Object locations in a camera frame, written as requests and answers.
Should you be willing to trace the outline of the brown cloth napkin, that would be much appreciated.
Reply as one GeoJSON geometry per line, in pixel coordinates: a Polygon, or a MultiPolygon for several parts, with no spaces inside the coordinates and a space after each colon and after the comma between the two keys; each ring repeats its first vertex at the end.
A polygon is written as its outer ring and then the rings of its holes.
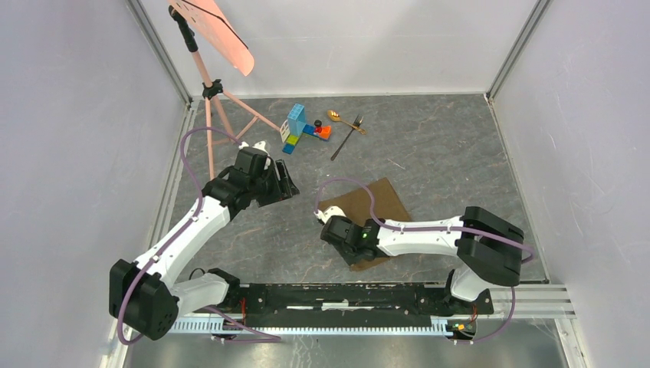
{"type": "MultiPolygon", "coordinates": [[[[332,205],[339,206],[345,212],[348,219],[361,226],[362,229],[365,227],[372,229],[372,234],[376,233],[373,229],[377,225],[369,212],[371,203],[374,204],[373,211],[376,217],[382,221],[391,219],[400,222],[410,222],[412,220],[387,178],[372,182],[367,187],[373,195],[373,201],[370,200],[367,191],[360,188],[332,199],[318,199],[317,209],[324,210],[332,205]]],[[[356,264],[348,265],[353,272],[365,271],[389,260],[388,255],[383,254],[375,245],[370,245],[369,242],[363,241],[362,239],[360,239],[357,248],[361,260],[356,264]]]]}

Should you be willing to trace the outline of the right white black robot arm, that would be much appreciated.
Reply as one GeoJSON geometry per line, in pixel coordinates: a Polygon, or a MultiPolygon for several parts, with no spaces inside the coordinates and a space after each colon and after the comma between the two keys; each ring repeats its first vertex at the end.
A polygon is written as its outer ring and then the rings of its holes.
{"type": "Polygon", "coordinates": [[[321,239],[356,271],[402,255],[442,255],[461,261],[442,293],[444,306],[453,313],[465,311],[488,288],[517,286],[522,265],[534,257],[521,229],[477,206],[468,206],[463,215],[430,222],[371,217],[358,225],[337,206],[314,214],[323,224],[321,239]]]}

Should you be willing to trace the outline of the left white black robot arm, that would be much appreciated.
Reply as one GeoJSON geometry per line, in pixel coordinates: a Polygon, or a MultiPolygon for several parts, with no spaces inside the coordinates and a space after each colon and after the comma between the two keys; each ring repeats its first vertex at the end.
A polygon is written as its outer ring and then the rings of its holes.
{"type": "Polygon", "coordinates": [[[158,340],[176,320],[207,306],[234,311],[241,292],[236,278],[209,271],[180,282],[184,267],[219,230],[252,202],[260,207],[299,193],[284,161],[273,160],[266,143],[242,143],[233,165],[206,183],[185,216],[151,249],[110,269],[109,313],[151,340],[158,340]]]}

